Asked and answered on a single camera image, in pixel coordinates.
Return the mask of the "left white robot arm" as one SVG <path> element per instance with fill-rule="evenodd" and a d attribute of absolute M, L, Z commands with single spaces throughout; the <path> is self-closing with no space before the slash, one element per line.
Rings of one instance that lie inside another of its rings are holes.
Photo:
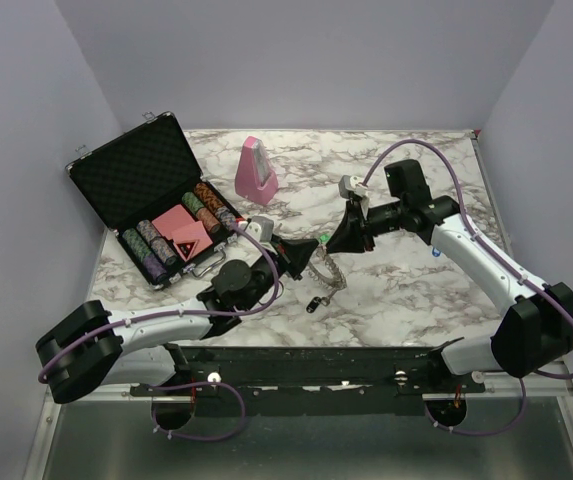
<path fill-rule="evenodd" d="M 49 387 L 58 404 L 110 383 L 155 384 L 167 395 L 178 394 L 188 380 L 183 365 L 148 356 L 139 369 L 127 366 L 126 357 L 175 341 L 224 335 L 242 317 L 270 307 L 282 276 L 300 279 L 319 245 L 316 239 L 273 236 L 267 245 L 256 246 L 260 256 L 253 264 L 226 261 L 208 288 L 172 306 L 118 311 L 99 300 L 86 301 L 37 341 L 38 381 Z"/>

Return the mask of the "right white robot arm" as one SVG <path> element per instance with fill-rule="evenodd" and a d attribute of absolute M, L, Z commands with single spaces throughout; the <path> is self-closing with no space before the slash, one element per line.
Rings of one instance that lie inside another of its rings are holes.
<path fill-rule="evenodd" d="M 375 238 L 397 230 L 414 233 L 455 262 L 491 300 L 502 317 L 492 335 L 458 339 L 436 349 L 426 379 L 446 392 L 473 371 L 503 371 L 522 378 L 573 350 L 573 291 L 551 285 L 520 267 L 462 216 L 449 196 L 433 197 L 416 160 L 386 166 L 393 202 L 372 207 L 368 189 L 345 175 L 340 225 L 326 244 L 334 253 L 364 253 Z"/>

